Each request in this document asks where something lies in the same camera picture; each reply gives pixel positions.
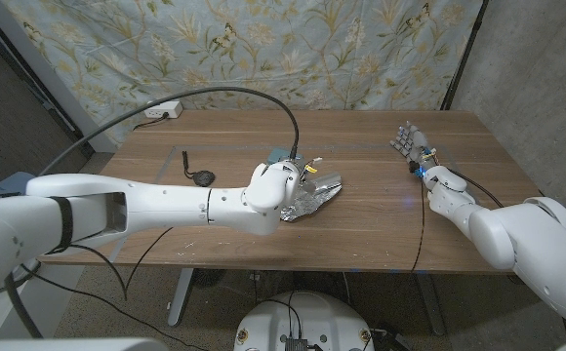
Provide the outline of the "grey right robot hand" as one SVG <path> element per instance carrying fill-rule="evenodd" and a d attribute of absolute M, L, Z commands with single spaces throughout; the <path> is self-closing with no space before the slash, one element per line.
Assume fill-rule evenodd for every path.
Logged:
<path fill-rule="evenodd" d="M 426 135 L 410 122 L 399 127 L 398 134 L 390 145 L 404 156 L 411 173 L 438 166 L 436 149 L 429 145 Z"/>

